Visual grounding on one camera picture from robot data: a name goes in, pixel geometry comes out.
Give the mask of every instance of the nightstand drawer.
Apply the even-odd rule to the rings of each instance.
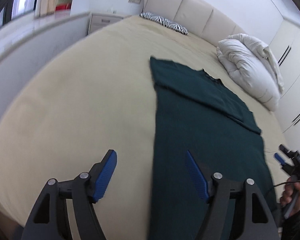
[[[91,24],[90,33],[93,33],[93,32],[95,32],[95,31],[97,31],[97,30],[99,30],[99,29],[101,29],[105,26],[106,26],[106,24],[102,24],[102,25],[101,24],[100,25]]]
[[[120,22],[122,19],[123,19],[122,17],[115,17],[115,16],[93,15],[91,24],[107,25],[111,23]]]

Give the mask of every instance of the metal screw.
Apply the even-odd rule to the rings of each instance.
[[[215,172],[215,173],[213,173],[213,177],[215,177],[216,179],[221,179],[222,174],[220,172]]]
[[[253,184],[254,184],[254,180],[253,180],[253,179],[247,179],[247,183],[248,183],[249,185],[253,185]]]
[[[87,173],[87,172],[83,172],[80,174],[81,179],[86,179],[87,177],[89,177],[89,173]]]
[[[48,180],[48,185],[54,185],[55,182],[56,182],[55,179],[49,179],[49,180]]]

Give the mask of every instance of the upholstered headboard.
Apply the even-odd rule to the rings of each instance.
[[[143,11],[179,23],[214,46],[228,35],[245,33],[229,17],[203,0],[144,0]]]

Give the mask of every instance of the green towel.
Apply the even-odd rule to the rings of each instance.
[[[154,57],[150,66],[157,112],[149,240],[193,240],[208,205],[190,180],[186,151],[228,179],[254,179],[265,194],[273,182],[261,130],[245,103],[220,79]],[[266,201],[271,211],[276,209],[274,190]],[[223,239],[229,237],[233,210],[231,200]]]

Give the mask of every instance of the beige bedsheet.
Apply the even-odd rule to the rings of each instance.
[[[0,123],[0,210],[25,225],[48,179],[73,179],[114,149],[117,168],[95,205],[99,221],[108,240],[146,239],[156,112],[151,55],[220,78],[254,113],[274,183],[287,178],[273,159],[285,143],[276,118],[229,78],[216,48],[131,17],[59,55],[13,102]]]

